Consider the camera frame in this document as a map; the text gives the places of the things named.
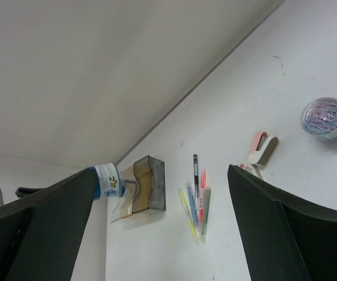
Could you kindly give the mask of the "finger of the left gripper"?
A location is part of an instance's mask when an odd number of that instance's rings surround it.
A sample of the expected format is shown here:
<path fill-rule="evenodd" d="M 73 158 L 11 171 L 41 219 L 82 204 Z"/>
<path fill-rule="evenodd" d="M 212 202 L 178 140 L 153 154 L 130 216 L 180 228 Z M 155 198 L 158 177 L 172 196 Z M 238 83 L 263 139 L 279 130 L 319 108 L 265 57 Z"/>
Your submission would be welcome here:
<path fill-rule="evenodd" d="M 15 194 L 18 198 L 23 198 L 29 196 L 35 192 L 38 192 L 42 189 L 33 189 L 33 188 L 26 188 L 26 187 L 19 187 L 16 189 Z"/>

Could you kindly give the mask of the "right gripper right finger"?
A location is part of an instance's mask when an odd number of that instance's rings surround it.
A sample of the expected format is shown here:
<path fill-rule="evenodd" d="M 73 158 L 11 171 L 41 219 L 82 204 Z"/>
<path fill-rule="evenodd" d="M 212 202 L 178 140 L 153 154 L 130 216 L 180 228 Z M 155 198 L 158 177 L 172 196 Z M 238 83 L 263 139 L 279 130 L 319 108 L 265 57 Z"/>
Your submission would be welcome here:
<path fill-rule="evenodd" d="M 228 184 L 252 280 L 337 280 L 337 210 L 235 165 Z"/>

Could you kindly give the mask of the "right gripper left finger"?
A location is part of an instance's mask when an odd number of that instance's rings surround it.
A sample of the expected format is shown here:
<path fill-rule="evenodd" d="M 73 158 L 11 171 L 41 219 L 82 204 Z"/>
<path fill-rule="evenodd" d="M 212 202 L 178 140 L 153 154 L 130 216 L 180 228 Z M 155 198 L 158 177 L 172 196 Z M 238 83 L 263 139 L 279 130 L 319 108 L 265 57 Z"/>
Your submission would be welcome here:
<path fill-rule="evenodd" d="M 0 207 L 0 280 L 70 280 L 95 186 L 87 168 Z"/>

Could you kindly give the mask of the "blue white tape jar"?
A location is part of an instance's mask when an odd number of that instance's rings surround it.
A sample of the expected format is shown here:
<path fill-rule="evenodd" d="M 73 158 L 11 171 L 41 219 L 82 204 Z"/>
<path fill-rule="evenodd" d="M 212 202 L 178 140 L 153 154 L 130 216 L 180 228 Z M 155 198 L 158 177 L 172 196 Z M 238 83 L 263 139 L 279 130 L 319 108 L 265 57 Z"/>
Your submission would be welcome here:
<path fill-rule="evenodd" d="M 97 177 L 94 187 L 94 200 L 124 196 L 125 182 L 113 163 L 92 166 L 90 169 Z"/>

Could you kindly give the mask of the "clear jar of paper clips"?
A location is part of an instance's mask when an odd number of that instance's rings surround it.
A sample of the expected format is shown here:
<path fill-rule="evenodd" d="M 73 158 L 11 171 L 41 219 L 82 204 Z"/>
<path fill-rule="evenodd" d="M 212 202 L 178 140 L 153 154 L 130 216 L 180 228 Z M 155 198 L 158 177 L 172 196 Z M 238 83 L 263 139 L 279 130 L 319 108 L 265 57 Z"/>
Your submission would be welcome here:
<path fill-rule="evenodd" d="M 337 99 L 323 97 L 310 102 L 301 114 L 302 129 L 323 142 L 337 142 Z"/>

